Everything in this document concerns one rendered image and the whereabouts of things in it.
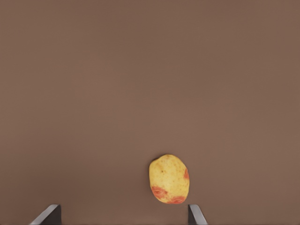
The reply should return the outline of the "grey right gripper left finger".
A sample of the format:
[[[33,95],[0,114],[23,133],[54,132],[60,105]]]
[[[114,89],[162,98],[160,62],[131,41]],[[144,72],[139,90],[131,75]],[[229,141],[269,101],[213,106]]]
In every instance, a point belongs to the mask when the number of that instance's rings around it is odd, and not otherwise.
[[[51,204],[30,225],[61,225],[61,205]]]

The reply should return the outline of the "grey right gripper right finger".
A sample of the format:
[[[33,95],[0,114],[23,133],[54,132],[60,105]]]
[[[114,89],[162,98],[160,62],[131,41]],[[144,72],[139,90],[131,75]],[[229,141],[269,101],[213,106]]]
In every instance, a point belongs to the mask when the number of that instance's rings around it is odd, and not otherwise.
[[[197,204],[188,205],[188,225],[208,225],[208,222]]]

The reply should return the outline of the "yellow potato with red patches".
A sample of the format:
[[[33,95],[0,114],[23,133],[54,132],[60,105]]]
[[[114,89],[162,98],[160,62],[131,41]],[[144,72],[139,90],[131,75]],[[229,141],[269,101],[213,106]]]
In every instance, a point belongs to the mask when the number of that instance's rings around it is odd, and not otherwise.
[[[165,204],[181,204],[189,193],[190,178],[185,164],[175,155],[164,154],[149,165],[150,189]]]

